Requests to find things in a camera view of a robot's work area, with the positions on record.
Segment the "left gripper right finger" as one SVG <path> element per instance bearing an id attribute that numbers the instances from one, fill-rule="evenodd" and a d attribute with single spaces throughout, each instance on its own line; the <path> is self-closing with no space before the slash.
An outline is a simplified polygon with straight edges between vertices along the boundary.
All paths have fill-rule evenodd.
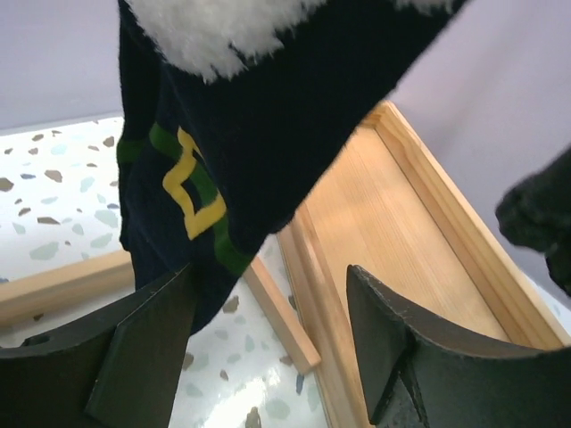
<path id="1" fill-rule="evenodd" d="M 568 427 L 570 349 L 456 325 L 349 266 L 346 291 L 369 421 L 419 427 Z"/>

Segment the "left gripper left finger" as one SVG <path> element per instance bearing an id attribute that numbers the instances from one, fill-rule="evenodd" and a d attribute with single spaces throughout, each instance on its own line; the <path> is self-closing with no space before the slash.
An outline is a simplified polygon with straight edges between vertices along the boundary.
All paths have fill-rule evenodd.
<path id="1" fill-rule="evenodd" d="M 1 351 L 3 427 L 166 427 L 196 305 L 185 267 Z"/>

